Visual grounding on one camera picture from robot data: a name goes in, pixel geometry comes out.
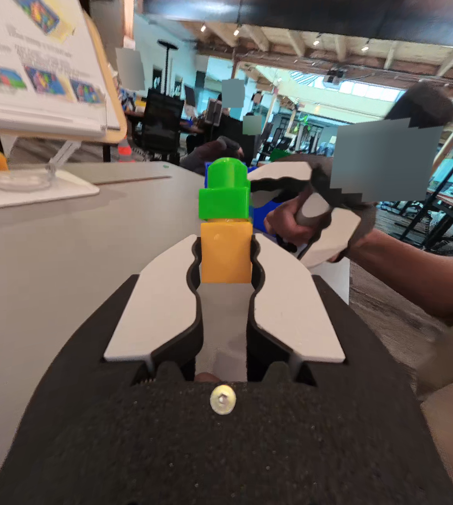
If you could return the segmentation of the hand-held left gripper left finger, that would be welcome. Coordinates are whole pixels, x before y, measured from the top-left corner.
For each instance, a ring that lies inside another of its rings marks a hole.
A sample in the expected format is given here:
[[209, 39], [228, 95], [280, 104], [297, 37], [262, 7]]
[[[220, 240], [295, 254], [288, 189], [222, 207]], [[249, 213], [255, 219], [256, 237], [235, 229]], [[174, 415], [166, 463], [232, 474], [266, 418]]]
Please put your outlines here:
[[162, 252], [140, 272], [104, 352], [107, 362], [187, 363], [203, 345], [197, 235]]

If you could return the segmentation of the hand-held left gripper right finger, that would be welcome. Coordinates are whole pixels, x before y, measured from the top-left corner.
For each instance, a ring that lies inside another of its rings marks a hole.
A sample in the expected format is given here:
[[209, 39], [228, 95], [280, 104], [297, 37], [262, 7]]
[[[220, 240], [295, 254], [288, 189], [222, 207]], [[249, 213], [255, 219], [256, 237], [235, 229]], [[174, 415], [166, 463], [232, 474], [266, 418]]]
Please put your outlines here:
[[265, 362], [343, 363], [345, 354], [309, 270], [264, 235], [251, 243], [248, 348]]

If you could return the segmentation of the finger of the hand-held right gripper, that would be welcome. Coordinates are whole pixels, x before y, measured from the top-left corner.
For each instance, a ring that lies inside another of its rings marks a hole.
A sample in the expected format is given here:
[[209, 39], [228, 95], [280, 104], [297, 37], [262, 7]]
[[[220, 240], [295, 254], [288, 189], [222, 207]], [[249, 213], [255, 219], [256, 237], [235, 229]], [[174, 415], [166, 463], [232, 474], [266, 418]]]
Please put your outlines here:
[[250, 209], [258, 209], [270, 201], [285, 201], [292, 197], [292, 190], [280, 185], [251, 185], [249, 198]]
[[251, 190], [303, 190], [311, 181], [313, 168], [306, 161], [281, 159], [248, 173]]

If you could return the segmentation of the blue storage bin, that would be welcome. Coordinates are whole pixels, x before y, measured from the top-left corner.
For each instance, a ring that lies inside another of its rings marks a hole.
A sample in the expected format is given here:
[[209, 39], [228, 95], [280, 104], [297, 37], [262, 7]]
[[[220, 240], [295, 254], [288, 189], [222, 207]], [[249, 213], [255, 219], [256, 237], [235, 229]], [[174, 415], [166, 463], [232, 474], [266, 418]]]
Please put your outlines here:
[[252, 219], [253, 223], [253, 228], [256, 232], [263, 232], [267, 233], [266, 227], [265, 227], [265, 218], [267, 214], [276, 208], [278, 208], [281, 205], [281, 203], [275, 203], [273, 201], [268, 202], [267, 204], [258, 207], [258, 208], [250, 208], [250, 217]]

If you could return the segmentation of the green mega block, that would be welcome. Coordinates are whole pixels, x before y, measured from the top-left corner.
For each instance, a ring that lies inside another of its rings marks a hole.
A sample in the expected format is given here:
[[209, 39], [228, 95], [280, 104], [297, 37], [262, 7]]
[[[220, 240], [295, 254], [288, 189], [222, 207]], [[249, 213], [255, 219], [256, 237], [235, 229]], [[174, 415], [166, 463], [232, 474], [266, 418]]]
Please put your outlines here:
[[198, 217], [249, 219], [251, 183], [248, 168], [238, 159], [221, 158], [206, 168], [206, 185], [198, 193]]

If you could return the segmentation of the orange mega block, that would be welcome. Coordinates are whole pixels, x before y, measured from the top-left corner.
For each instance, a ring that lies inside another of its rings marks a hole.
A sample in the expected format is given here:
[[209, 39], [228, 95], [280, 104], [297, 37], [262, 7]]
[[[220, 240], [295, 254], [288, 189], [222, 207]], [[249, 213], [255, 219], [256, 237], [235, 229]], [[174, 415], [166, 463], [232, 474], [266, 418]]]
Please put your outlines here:
[[202, 283], [251, 282], [253, 225], [248, 219], [213, 219], [201, 224]]

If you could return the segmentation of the person's right forearm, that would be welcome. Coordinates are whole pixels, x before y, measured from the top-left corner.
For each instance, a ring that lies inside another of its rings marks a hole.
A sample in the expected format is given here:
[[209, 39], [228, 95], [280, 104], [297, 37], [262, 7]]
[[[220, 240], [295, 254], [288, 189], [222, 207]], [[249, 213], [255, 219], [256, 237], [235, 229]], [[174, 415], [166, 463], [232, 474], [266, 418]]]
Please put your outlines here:
[[377, 229], [347, 256], [428, 315], [453, 325], [453, 256], [417, 249]]

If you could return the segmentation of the person's right hand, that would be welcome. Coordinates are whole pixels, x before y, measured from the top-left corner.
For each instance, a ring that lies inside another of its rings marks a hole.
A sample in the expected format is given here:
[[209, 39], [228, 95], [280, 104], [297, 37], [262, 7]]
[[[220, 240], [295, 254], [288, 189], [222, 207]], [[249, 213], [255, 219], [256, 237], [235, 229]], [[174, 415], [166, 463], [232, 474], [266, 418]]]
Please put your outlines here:
[[[313, 199], [310, 189], [301, 192], [297, 197], [285, 201], [274, 211], [267, 214], [265, 218], [265, 228], [269, 234], [280, 236], [284, 241], [297, 247], [308, 245], [309, 242], [318, 243], [318, 236], [321, 236], [325, 225], [331, 225], [331, 212], [312, 217], [306, 220], [305, 224], [299, 224], [301, 208], [309, 199]], [[367, 252], [370, 234], [357, 237], [351, 240], [349, 247], [342, 250], [335, 256], [330, 256], [328, 262], [338, 262], [343, 257], [349, 257], [351, 260], [359, 261]]]

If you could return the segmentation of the black office chair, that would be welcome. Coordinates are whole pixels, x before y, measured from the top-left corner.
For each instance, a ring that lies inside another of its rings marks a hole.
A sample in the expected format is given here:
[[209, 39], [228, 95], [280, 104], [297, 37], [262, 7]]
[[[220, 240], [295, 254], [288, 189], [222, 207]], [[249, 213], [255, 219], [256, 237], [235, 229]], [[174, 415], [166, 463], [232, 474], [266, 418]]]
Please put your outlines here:
[[144, 152], [151, 156], [161, 155], [163, 161], [179, 166], [180, 121], [184, 104], [184, 100], [155, 89], [147, 91], [141, 134]]

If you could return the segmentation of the white board stand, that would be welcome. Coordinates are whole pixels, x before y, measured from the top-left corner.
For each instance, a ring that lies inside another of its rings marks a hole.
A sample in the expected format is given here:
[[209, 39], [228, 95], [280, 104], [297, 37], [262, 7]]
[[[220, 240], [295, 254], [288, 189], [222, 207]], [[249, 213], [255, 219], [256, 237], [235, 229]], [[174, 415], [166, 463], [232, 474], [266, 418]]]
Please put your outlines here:
[[80, 147], [68, 140], [43, 168], [0, 172], [0, 209], [97, 195], [97, 186], [62, 168]]

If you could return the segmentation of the printed instruction sheet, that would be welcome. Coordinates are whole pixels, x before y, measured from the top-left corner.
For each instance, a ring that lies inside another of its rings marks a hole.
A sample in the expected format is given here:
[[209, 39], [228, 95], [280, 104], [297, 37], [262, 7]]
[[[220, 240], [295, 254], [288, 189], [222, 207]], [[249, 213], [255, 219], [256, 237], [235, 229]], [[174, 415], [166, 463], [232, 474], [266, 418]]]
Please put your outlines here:
[[0, 1], [0, 130], [102, 137], [106, 90], [79, 1]]

